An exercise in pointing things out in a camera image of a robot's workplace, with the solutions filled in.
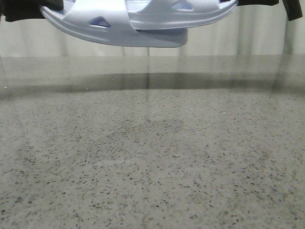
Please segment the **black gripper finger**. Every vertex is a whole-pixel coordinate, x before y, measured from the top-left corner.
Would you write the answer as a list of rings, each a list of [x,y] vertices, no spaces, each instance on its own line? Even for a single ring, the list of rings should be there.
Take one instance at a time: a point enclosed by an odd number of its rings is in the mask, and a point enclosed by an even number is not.
[[[279,0],[238,0],[238,6],[247,5],[266,5],[274,6],[279,3]]]
[[[282,0],[287,18],[289,21],[293,21],[302,17],[302,8],[300,0]]]
[[[5,21],[14,22],[29,19],[45,19],[40,11],[41,6],[51,10],[63,10],[63,0],[1,0],[0,16]]]

